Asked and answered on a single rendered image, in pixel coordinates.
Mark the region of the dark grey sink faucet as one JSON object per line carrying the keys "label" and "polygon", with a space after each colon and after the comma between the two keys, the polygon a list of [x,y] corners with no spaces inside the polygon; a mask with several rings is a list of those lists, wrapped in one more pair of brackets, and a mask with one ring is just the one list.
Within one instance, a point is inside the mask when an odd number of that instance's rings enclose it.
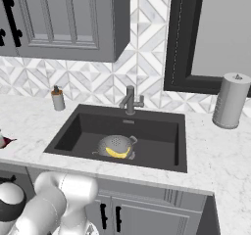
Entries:
{"label": "dark grey sink faucet", "polygon": [[132,116],[135,114],[135,110],[134,110],[135,107],[140,107],[140,108],[144,107],[144,96],[140,95],[139,101],[135,102],[134,101],[134,87],[132,85],[129,85],[126,88],[126,95],[120,102],[119,107],[121,109],[125,109],[125,113],[128,116]]}

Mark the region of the dark grey sink basin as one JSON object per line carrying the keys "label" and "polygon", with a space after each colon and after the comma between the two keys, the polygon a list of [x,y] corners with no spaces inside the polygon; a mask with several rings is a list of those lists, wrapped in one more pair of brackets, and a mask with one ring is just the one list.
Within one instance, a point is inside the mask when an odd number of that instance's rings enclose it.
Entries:
{"label": "dark grey sink basin", "polygon": [[[133,136],[135,158],[115,159],[96,153],[109,135]],[[79,105],[45,149],[48,154],[187,172],[185,116]]]}

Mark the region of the grey metal colander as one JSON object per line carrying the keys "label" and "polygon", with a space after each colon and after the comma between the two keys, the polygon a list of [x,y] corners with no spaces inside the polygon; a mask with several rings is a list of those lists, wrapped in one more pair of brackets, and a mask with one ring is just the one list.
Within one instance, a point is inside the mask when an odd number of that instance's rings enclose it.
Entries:
{"label": "grey metal colander", "polygon": [[105,148],[111,148],[115,152],[124,153],[128,147],[130,147],[130,152],[126,156],[126,159],[133,160],[135,157],[135,152],[133,151],[133,146],[137,143],[137,139],[131,135],[125,137],[122,135],[109,135],[101,139],[98,143],[97,149],[93,152],[93,155],[100,155],[112,158],[106,151]]}

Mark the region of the yellow banana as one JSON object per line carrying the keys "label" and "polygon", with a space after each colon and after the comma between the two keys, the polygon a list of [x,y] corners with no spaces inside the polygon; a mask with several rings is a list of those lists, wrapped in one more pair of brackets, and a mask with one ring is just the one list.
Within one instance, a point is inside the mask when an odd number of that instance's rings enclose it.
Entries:
{"label": "yellow banana", "polygon": [[114,150],[108,147],[105,148],[105,151],[113,158],[125,159],[130,152],[130,147],[128,147],[124,153],[115,152]]}

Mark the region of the grey panel under sink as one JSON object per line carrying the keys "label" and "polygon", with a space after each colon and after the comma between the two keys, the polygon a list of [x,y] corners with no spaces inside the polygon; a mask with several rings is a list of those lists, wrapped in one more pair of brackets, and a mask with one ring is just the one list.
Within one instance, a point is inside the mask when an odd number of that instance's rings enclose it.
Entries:
{"label": "grey panel under sink", "polygon": [[184,192],[181,190],[157,188],[109,179],[97,179],[102,190],[122,195],[164,201],[169,205],[185,210],[200,212],[203,210],[207,197],[205,195]]}

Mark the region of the grey soap dispenser bottle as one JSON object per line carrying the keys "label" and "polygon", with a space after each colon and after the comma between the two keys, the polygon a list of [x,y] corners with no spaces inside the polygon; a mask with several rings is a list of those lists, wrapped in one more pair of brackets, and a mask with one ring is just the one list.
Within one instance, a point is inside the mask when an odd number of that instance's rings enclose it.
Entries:
{"label": "grey soap dispenser bottle", "polygon": [[62,111],[65,108],[63,91],[57,86],[51,91],[51,97],[55,111]]}

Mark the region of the grey paper towel roll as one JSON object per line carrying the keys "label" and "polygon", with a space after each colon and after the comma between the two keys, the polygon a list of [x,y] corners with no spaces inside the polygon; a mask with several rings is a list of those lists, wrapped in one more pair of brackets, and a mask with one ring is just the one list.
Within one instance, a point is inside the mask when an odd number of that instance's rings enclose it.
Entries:
{"label": "grey paper towel roll", "polygon": [[251,78],[239,72],[229,72],[223,77],[212,122],[224,129],[235,129],[251,86]]}

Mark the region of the narrow grey base cupboard door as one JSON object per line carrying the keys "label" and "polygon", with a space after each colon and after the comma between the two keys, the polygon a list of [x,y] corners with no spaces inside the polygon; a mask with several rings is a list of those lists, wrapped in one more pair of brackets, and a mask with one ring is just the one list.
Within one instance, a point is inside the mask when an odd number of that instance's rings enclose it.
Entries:
{"label": "narrow grey base cupboard door", "polygon": [[[100,204],[106,204],[106,216],[107,220],[107,229],[102,228],[101,222],[101,212]],[[92,222],[97,228],[99,235],[114,235],[113,232],[113,220],[111,216],[111,199],[105,195],[98,195],[93,203],[89,204],[86,208],[86,214],[88,220]]]}

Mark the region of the wide grey base cupboard door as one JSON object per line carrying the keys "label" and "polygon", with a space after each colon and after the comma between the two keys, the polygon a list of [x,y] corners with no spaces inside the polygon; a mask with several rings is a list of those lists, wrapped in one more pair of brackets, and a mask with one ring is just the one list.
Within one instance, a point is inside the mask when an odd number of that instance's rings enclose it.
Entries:
{"label": "wide grey base cupboard door", "polygon": [[114,219],[116,206],[122,208],[122,229],[116,235],[196,235],[200,211],[188,211],[144,201],[112,198]]}

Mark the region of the red and white object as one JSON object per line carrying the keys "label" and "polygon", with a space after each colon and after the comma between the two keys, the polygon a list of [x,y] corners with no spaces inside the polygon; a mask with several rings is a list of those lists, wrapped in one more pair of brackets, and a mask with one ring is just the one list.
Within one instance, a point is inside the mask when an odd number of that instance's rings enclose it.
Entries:
{"label": "red and white object", "polygon": [[11,142],[17,140],[17,139],[10,139],[10,138],[4,137],[4,136],[3,136],[3,139],[4,139],[4,145],[2,146],[1,149],[5,148],[5,147],[6,147],[8,144],[10,144]]}

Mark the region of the black window frame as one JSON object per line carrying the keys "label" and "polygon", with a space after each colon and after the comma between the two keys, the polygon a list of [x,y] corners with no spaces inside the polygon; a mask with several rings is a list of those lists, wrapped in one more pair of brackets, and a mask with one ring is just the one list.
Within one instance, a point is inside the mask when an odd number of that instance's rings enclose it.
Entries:
{"label": "black window frame", "polygon": [[229,72],[251,77],[251,0],[172,0],[164,89],[218,94]]}

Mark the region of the wide grey wall cupboard door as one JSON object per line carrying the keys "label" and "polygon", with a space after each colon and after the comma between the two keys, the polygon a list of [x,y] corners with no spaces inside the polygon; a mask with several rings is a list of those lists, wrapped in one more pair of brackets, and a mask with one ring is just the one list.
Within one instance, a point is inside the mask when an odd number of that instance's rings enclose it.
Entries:
{"label": "wide grey wall cupboard door", "polygon": [[18,0],[23,20],[22,57],[111,62],[111,33],[98,19],[97,0]]}

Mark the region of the narrow grey wall cupboard door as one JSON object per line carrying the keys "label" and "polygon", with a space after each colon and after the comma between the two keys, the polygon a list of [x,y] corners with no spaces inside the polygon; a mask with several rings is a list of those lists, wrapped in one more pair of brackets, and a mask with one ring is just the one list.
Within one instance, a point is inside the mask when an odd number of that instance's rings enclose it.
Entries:
{"label": "narrow grey wall cupboard door", "polygon": [[3,6],[2,0],[0,0],[0,29],[4,29],[6,36],[4,37],[5,46],[0,46],[0,56],[15,57],[18,55],[16,45],[12,36],[12,32],[9,26],[7,15]]}

